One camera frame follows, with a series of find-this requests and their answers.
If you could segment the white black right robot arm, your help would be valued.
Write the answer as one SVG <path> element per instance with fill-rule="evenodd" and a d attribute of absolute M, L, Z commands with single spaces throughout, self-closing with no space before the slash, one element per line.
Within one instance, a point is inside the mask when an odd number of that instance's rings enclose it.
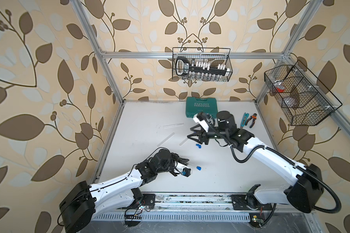
<path fill-rule="evenodd" d="M 324 192 L 320 169 L 296 162 L 270 148 L 251 132 L 237 127 L 228 111 L 217 113 L 217 118 L 203 112 L 194 115 L 196 126 L 187 137 L 198 144 L 207 145 L 211 139 L 221 139 L 230 148 L 234 160 L 240 164 L 254 158 L 268 166 L 285 181 L 277 187 L 254 185 L 246 193 L 243 203 L 251 209 L 264 204 L 286 204 L 310 213 Z"/>

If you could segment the red item in basket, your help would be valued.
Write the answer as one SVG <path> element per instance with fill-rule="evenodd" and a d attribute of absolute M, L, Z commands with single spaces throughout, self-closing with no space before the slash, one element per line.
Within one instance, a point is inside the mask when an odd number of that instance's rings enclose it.
<path fill-rule="evenodd" d="M 286 90 L 286 87 L 282 81 L 277 81 L 273 84 L 273 90 L 272 90 L 273 94 L 284 93 L 285 90 Z"/>

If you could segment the aluminium frame post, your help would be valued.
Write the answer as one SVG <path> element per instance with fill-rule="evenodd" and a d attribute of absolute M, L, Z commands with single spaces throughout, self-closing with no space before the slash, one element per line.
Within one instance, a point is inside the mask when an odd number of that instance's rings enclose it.
<path fill-rule="evenodd" d="M 255 101 L 263 86 L 262 76 L 257 73 L 262 67 L 278 64 L 284 55 L 295 46 L 296 33 L 304 20 L 311 15 L 318 1 L 249 1 L 245 10 L 247 38 L 252 40 L 248 47 L 248 60 L 256 62 L 249 75 L 248 101 Z"/>

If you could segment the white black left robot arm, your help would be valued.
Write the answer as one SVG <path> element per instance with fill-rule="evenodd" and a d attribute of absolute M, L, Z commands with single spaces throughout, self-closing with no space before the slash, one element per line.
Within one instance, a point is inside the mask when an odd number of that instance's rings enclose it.
<path fill-rule="evenodd" d="M 115 209 L 136 208 L 144 197 L 141 186 L 154 181 L 160 173 L 189 177 L 192 170 L 188 165 L 188 159 L 166 148 L 158 148 L 121 176 L 101 183 L 82 181 L 60 203 L 57 223 L 67 233 L 76 233 L 96 216 Z"/>

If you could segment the green plastic tool case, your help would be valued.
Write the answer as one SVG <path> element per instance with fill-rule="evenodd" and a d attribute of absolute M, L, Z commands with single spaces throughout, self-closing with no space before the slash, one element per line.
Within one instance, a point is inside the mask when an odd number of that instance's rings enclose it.
<path fill-rule="evenodd" d="M 215 98 L 188 97 L 186 99 L 186 117 L 193 118 L 194 115 L 200 112 L 210 114 L 213 118 L 216 118 L 218 113 L 217 100 Z"/>

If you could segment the teal utility knife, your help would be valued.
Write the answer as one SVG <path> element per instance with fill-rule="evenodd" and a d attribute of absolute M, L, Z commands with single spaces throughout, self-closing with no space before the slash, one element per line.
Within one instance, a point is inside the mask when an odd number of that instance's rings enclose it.
<path fill-rule="evenodd" d="M 248 121 L 248 119 L 249 119 L 249 113 L 244 113 L 240 124 L 241 129 L 243 129 L 243 127 L 246 125 L 246 122 Z"/>

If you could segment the socket set on holder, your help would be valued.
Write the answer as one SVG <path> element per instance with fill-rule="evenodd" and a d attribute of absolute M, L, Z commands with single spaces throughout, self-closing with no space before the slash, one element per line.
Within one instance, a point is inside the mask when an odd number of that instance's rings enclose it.
<path fill-rule="evenodd" d="M 184 56 L 178 57 L 173 63 L 172 70 L 177 76 L 193 77 L 197 75 L 210 74 L 211 76 L 230 76 L 233 71 L 227 68 L 225 64 L 217 64 L 217 67 L 212 67 L 209 62 L 202 62 L 196 59 L 186 58 Z"/>

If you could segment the clear test tube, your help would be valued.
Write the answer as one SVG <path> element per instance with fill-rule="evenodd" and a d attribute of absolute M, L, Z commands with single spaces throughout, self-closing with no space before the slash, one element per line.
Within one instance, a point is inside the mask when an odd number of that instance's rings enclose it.
<path fill-rule="evenodd" d="M 173 136 L 175 135 L 175 133 L 171 133 L 170 135 L 168 135 L 165 139 L 163 139 L 157 146 L 161 147 L 164 143 L 166 143 L 169 139 L 171 139 Z"/>
<path fill-rule="evenodd" d="M 183 126 L 184 123 L 177 123 L 177 124 L 170 124 L 170 125 L 165 125 L 163 126 L 164 129 L 166 128 L 173 128 L 173 127 L 179 127 L 179 126 Z"/>
<path fill-rule="evenodd" d="M 184 145 L 189 139 L 185 138 L 183 141 L 181 141 L 181 143 L 179 144 L 180 146 Z"/>
<path fill-rule="evenodd" d="M 181 174 L 185 177 L 189 177 L 192 174 L 192 170 L 188 167 L 183 168 Z"/>

